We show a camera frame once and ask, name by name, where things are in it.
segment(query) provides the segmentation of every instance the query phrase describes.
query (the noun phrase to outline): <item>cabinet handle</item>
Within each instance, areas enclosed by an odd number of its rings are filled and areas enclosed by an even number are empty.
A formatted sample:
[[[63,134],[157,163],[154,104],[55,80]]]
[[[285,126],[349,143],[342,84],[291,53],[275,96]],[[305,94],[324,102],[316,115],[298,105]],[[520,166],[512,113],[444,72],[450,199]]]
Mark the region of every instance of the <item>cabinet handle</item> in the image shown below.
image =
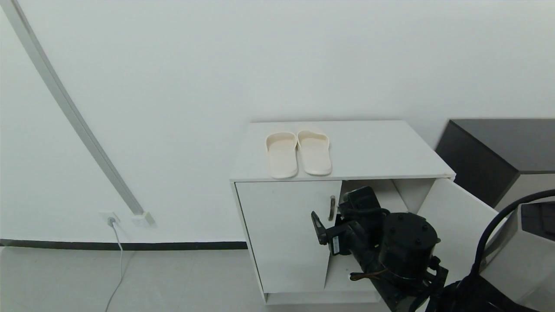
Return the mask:
[[[332,221],[334,219],[334,211],[335,211],[335,196],[330,196],[330,216],[328,217],[328,221]]]

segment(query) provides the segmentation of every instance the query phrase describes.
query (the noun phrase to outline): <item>white slipper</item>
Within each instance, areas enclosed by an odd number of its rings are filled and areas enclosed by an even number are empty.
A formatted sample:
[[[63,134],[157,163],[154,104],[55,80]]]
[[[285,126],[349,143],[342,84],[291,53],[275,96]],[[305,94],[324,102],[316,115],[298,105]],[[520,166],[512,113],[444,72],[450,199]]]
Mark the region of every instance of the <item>white slipper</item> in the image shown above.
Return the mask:
[[[266,151],[272,178],[290,178],[297,174],[297,137],[291,132],[278,132],[266,137]]]
[[[306,173],[327,175],[331,173],[330,139],[323,133],[302,130],[297,133],[302,166]]]

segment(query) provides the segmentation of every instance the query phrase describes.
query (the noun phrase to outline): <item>black baseboard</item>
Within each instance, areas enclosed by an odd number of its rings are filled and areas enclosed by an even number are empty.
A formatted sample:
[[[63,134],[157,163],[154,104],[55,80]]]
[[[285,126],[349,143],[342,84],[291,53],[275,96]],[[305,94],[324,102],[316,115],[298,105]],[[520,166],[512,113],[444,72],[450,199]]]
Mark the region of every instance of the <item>black baseboard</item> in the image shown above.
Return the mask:
[[[78,241],[41,241],[0,239],[0,246],[78,250],[119,250],[116,243],[82,243]],[[247,249],[244,241],[215,241],[209,243],[123,243],[123,250],[224,250]]]

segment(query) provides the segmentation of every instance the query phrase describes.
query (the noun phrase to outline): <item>floor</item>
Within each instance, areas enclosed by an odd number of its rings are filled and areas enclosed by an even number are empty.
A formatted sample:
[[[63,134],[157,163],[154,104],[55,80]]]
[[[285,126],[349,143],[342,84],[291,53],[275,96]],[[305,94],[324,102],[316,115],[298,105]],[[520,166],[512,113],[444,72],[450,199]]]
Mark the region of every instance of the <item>floor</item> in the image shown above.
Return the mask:
[[[383,302],[264,305],[247,250],[126,251],[109,311],[388,311]],[[119,280],[119,251],[6,247],[1,312],[103,312]]]

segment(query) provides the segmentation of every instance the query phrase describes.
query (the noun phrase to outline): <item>cabinet door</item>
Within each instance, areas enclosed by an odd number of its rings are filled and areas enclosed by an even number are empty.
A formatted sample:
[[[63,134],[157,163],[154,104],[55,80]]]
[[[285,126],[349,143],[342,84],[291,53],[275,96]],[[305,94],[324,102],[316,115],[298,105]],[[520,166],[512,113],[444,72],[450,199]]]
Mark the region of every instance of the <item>cabinet door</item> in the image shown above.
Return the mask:
[[[441,259],[441,266],[449,270],[448,285],[470,272],[478,241],[497,211],[453,181],[437,179],[418,215],[426,218],[441,239],[433,254]]]
[[[256,267],[265,293],[321,291],[329,250],[318,243],[310,213],[325,227],[335,223],[330,197],[341,181],[235,183]]]

